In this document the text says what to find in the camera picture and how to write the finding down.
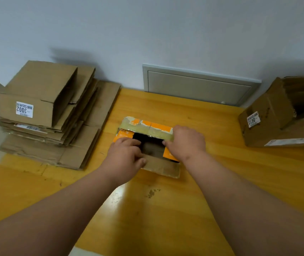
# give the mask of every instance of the person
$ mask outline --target person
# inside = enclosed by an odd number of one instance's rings
[[[96,171],[0,221],[0,255],[68,255],[112,191],[146,164],[139,144],[118,139]],[[202,134],[175,126],[163,144],[201,188],[236,255],[304,255],[304,215],[215,161]]]

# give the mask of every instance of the white wall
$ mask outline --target white wall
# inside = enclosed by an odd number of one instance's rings
[[[0,0],[0,83],[29,59],[137,89],[143,63],[255,78],[259,95],[304,74],[304,0]]]

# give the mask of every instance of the yellow wooden surface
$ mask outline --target yellow wooden surface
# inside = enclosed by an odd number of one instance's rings
[[[222,164],[304,211],[304,147],[245,147],[237,121],[241,111],[122,89],[85,171],[4,156],[0,163],[0,220],[96,169],[125,116],[197,129],[205,135],[208,152]],[[179,180],[140,170],[106,200],[77,246],[106,256],[233,255],[201,191],[184,168]]]

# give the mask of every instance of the gray metal panel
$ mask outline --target gray metal panel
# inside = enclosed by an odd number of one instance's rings
[[[148,72],[149,92],[236,105],[250,86],[187,76]]]
[[[143,64],[144,90],[233,106],[241,105],[260,80]]]

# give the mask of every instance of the wooden table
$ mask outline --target wooden table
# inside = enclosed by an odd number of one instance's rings
[[[245,147],[237,121],[241,111],[122,89],[85,171],[4,156],[0,220],[96,169],[125,116],[197,129],[205,135],[207,151],[223,165],[304,211],[304,147]],[[233,255],[200,189],[184,168],[178,180],[140,170],[111,194],[76,246],[106,256]]]

